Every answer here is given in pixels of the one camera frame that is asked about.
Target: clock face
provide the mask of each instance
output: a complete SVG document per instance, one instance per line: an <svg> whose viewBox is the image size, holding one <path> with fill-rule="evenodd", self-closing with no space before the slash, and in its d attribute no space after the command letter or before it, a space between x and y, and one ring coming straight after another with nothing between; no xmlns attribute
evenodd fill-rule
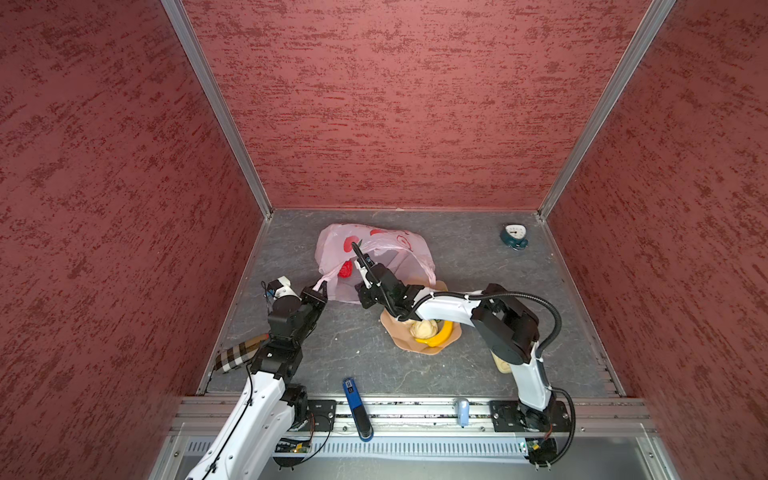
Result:
<svg viewBox="0 0 768 480"><path fill-rule="evenodd" d="M505 230L507 230L510 237L516 240L525 238L525 227L522 225L507 225Z"/></svg>

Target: red wallpaper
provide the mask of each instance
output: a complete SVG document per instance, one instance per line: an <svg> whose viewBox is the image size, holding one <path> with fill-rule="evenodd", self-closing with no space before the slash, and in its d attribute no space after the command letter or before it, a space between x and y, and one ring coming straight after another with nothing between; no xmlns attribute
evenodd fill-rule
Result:
<svg viewBox="0 0 768 480"><path fill-rule="evenodd" d="M551 218L684 478L768 478L768 4L678 0Z"/></svg>
<svg viewBox="0 0 768 480"><path fill-rule="evenodd" d="M0 6L3 478L145 478L260 215L160 2Z"/></svg>
<svg viewBox="0 0 768 480"><path fill-rule="evenodd" d="M187 0L276 207L530 209L648 0Z"/></svg>

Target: banana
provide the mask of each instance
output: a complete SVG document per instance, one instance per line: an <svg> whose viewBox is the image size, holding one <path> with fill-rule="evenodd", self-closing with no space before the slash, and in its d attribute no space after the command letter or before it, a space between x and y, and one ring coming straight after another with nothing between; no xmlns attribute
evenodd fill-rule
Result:
<svg viewBox="0 0 768 480"><path fill-rule="evenodd" d="M448 337L451 336L452 332L453 332L453 322L449 322L448 320L445 320L443 321L442 330L440 330L437 335L428 339L414 339L414 340L419 343L426 343L427 346L438 346L443 342L445 342L448 339Z"/></svg>

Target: gray marble surface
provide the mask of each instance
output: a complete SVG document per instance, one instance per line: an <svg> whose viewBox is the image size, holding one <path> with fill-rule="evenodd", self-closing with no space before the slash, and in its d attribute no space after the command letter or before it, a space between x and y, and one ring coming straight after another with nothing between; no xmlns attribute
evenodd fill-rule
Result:
<svg viewBox="0 0 768 480"><path fill-rule="evenodd" d="M568 299L544 232L533 214L432 213L374 210L278 210L250 274L227 334L236 345L268 330L260 282L287 276L299 292L319 278L314 259L320 231L331 223L363 223L410 230L426 239L438 280L451 291L481 290L498 283L508 290L543 296L563 316L560 336L545 351L549 381L574 397L605 396L576 309ZM528 247L506 247L499 233L508 223L528 228ZM541 321L541 338L553 320L547 310L527 302ZM363 394L401 396L512 396L515 382L501 374L480 335L462 326L462 336L435 356L405 352L395 346L379 322L381 306L369 310L329 302L317 328L303 345L304 359L293 377L309 392L341 394L342 379L354 376ZM243 369L214 374L209 392L240 392Z"/></svg>

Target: pink plastic bag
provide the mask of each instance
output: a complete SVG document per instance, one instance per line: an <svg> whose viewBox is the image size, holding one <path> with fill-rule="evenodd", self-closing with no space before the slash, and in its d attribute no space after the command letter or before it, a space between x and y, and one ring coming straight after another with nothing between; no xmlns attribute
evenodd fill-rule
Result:
<svg viewBox="0 0 768 480"><path fill-rule="evenodd" d="M347 278L339 276L344 264L356 259L352 242L359 244L360 250L369 254L374 262L386 265L402 282L435 285L435 262L420 235L357 223L334 223L320 232L315 250L315 260L323 275L315 288L327 281L328 300L359 303L355 285L362 282L360 272L353 267ZM344 270L346 275L349 264Z"/></svg>

